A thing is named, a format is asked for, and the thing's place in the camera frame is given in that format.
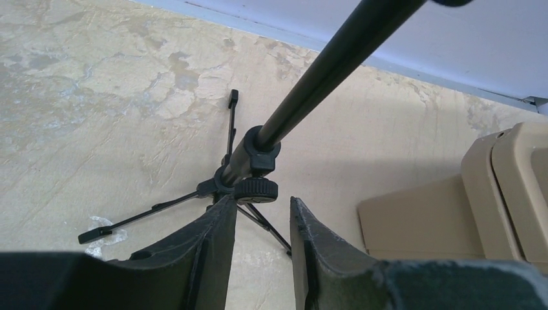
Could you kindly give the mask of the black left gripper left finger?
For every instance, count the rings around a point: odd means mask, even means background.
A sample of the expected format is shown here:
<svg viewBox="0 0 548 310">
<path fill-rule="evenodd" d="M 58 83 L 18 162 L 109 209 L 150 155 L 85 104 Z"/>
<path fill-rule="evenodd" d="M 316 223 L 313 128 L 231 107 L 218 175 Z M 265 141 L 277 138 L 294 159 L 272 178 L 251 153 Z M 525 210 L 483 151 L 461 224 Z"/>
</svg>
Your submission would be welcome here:
<svg viewBox="0 0 548 310">
<path fill-rule="evenodd" d="M 84 253 L 1 254 L 2 309 L 223 309 L 237 205 L 201 217 L 127 260 Z"/>
</svg>

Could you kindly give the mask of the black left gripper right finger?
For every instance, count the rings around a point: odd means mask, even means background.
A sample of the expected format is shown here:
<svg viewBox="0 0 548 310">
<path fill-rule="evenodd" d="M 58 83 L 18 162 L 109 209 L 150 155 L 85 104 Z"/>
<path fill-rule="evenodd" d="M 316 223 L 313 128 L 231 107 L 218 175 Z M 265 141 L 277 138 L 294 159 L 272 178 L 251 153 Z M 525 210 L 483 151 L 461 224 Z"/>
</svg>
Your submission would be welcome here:
<svg viewBox="0 0 548 310">
<path fill-rule="evenodd" d="M 547 277 L 500 260 L 378 260 L 290 200 L 297 309 L 546 309 Z"/>
</svg>

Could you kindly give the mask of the black tripod shock mount stand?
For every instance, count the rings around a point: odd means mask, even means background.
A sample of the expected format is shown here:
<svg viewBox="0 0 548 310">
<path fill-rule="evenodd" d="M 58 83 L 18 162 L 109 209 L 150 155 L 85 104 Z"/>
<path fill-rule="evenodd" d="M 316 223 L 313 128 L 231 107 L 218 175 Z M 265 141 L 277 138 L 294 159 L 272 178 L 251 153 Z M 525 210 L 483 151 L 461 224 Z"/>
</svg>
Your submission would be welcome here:
<svg viewBox="0 0 548 310">
<path fill-rule="evenodd" d="M 265 124 L 249 129 L 240 143 L 235 143 L 234 124 L 239 93 L 231 91 L 227 150 L 212 178 L 199 183 L 185 196 L 84 232 L 78 236 L 78 242 L 95 242 L 125 225 L 187 200 L 218 201 L 231 196 L 239 212 L 269 232 L 286 254 L 291 254 L 290 244 L 257 209 L 257 204 L 274 202 L 279 195 L 278 185 L 268 179 L 268 174 L 275 170 L 282 139 L 423 5 L 423 0 L 361 1 Z"/>
</svg>

